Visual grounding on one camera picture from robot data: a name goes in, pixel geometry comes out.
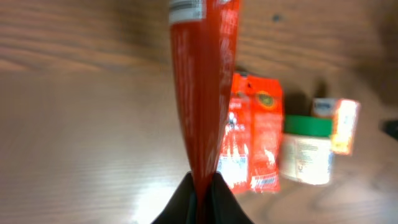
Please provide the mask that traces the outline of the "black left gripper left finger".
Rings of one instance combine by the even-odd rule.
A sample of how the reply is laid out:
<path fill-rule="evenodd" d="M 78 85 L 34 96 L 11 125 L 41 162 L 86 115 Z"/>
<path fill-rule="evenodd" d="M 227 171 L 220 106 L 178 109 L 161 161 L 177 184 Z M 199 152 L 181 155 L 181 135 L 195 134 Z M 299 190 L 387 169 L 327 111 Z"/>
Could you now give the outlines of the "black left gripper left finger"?
<path fill-rule="evenodd" d="M 191 172 L 187 172 L 174 194 L 152 224 L 196 224 L 197 195 Z"/>

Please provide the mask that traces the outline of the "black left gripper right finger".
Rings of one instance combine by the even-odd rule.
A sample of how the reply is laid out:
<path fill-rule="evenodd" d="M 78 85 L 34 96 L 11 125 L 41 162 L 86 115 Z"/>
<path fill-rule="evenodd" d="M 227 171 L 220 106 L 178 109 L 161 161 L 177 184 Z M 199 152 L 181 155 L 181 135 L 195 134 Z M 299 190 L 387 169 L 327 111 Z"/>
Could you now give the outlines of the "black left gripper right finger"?
<path fill-rule="evenodd" d="M 220 173 L 214 173 L 206 191 L 203 222 L 206 224 L 253 224 Z"/>

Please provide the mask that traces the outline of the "red candy bag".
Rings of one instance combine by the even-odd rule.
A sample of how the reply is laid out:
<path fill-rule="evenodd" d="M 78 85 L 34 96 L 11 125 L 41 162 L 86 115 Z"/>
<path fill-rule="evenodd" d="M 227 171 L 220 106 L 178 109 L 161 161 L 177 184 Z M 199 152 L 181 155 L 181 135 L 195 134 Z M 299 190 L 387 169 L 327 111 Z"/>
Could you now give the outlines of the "red candy bag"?
<path fill-rule="evenodd" d="M 279 191 L 283 123 L 279 81 L 236 72 L 217 167 L 232 193 Z"/>

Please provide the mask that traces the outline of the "green lid white jar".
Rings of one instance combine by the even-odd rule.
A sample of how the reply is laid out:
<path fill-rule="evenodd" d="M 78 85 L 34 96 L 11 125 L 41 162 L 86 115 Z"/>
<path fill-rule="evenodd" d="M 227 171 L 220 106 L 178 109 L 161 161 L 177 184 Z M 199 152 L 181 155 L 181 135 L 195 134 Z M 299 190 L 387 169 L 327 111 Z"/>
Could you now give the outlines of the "green lid white jar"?
<path fill-rule="evenodd" d="M 280 148 L 280 175 L 310 185 L 329 183 L 332 126 L 330 119 L 287 115 Z"/>

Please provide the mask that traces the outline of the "small orange white box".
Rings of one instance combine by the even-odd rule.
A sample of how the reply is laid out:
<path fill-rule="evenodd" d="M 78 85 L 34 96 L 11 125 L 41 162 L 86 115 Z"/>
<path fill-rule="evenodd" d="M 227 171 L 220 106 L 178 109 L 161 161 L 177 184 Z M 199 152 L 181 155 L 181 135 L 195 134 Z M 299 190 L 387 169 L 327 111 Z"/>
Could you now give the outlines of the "small orange white box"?
<path fill-rule="evenodd" d="M 346 98 L 315 98 L 312 116 L 332 120 L 331 150 L 335 154 L 350 156 L 361 104 Z"/>

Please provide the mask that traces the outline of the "red tube package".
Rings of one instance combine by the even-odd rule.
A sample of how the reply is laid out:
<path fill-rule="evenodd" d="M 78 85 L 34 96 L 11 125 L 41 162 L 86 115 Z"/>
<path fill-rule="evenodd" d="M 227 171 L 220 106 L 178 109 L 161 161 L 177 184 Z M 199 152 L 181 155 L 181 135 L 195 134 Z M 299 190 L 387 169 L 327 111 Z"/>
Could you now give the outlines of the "red tube package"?
<path fill-rule="evenodd" d="M 196 223 L 212 222 L 206 193 L 216 172 L 228 119 L 240 3 L 169 2 L 175 92 L 197 198 Z"/>

